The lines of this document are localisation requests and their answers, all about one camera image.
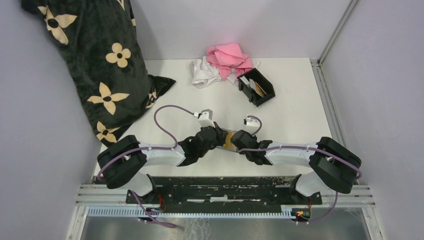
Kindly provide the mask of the black plastic card box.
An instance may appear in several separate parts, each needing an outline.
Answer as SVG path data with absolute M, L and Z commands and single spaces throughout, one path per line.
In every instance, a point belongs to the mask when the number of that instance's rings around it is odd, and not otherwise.
M 257 69 L 253 68 L 237 77 L 238 89 L 249 102 L 259 107 L 276 96 L 273 84 Z

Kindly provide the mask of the grey leather card holder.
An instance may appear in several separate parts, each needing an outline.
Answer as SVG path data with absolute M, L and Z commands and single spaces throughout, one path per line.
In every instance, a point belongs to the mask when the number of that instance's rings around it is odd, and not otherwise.
M 231 142 L 231 138 L 236 133 L 236 131 L 229 130 L 229 129 L 224 129 L 224 130 L 228 133 L 225 138 L 225 143 L 223 144 L 223 146 L 217 146 L 217 148 L 236 153 L 238 151 L 238 148 Z

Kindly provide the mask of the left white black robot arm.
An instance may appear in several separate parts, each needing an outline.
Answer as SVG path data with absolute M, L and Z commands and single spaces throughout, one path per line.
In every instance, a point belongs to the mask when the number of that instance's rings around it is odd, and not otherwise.
M 179 141 L 176 146 L 153 146 L 141 143 L 134 135 L 128 135 L 111 145 L 97 157 L 100 167 L 97 178 L 110 190 L 124 189 L 137 194 L 145 203 L 156 200 L 158 191 L 153 178 L 140 170 L 149 166 L 185 167 L 195 164 L 210 150 L 222 147 L 228 131 L 216 122 L 202 127 L 194 136 Z

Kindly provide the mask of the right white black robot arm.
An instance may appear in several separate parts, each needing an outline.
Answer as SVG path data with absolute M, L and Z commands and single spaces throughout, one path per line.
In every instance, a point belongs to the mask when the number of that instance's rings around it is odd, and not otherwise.
M 302 204 L 317 192 L 333 190 L 349 194 L 362 177 L 362 161 L 330 137 L 307 144 L 285 144 L 272 140 L 258 141 L 245 130 L 233 134 L 230 142 L 237 152 L 256 165 L 294 165 L 311 168 L 296 177 L 289 189 L 289 199 Z

